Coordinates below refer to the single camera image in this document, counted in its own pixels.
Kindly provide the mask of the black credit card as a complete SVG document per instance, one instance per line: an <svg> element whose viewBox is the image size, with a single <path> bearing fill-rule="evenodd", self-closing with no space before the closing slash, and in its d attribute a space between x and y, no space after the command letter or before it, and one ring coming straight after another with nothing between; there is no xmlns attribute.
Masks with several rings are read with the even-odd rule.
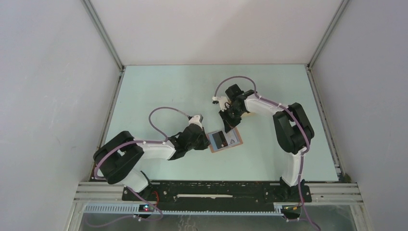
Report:
<svg viewBox="0 0 408 231"><path fill-rule="evenodd" d="M223 131L212 133L210 136L213 140L215 149L219 150L228 146L228 142Z"/></svg>

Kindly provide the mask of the orange leather card holder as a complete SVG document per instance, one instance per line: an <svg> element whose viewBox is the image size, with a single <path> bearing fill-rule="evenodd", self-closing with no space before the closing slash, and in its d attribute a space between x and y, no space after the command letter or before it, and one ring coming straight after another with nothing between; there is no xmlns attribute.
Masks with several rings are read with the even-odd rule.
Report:
<svg viewBox="0 0 408 231"><path fill-rule="evenodd" d="M241 135L237 128L232 129L228 133L223 130L213 131L207 134L210 141L209 148L211 153L224 151L228 148L233 148L243 144Z"/></svg>

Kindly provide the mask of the beige oval tray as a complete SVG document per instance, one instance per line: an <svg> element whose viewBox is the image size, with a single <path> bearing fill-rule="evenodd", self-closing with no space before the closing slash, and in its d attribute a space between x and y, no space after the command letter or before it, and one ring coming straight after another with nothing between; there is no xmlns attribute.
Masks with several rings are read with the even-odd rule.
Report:
<svg viewBox="0 0 408 231"><path fill-rule="evenodd" d="M244 112L241 117L248 117L248 116L254 116L256 113L251 113L251 112Z"/></svg>

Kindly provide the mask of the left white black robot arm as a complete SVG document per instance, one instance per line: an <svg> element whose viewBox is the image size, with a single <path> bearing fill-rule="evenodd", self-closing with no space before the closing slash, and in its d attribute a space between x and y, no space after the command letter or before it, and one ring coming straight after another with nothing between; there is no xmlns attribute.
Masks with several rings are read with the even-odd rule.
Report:
<svg viewBox="0 0 408 231"><path fill-rule="evenodd" d="M93 155L94 177L111 185L127 186L144 201L151 197L152 184L143 171L136 169L140 160L177 160L191 150L206 150L209 145L205 130L196 124L188 125L167 141L140 141L129 131L122 131Z"/></svg>

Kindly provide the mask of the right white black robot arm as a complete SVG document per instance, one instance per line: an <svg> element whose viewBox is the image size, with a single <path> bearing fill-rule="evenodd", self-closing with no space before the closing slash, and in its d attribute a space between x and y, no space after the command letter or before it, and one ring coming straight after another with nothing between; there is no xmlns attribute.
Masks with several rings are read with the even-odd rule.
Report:
<svg viewBox="0 0 408 231"><path fill-rule="evenodd" d="M241 94L234 99L221 96L212 97L214 104L219 104L219 115L226 133L238 126L242 115L255 113L273 119L278 144L289 153L286 168L281 179L280 196L285 201L292 201L299 195L297 185L302 181L303 157L310 149L314 131L298 103L284 105L262 98L257 94Z"/></svg>

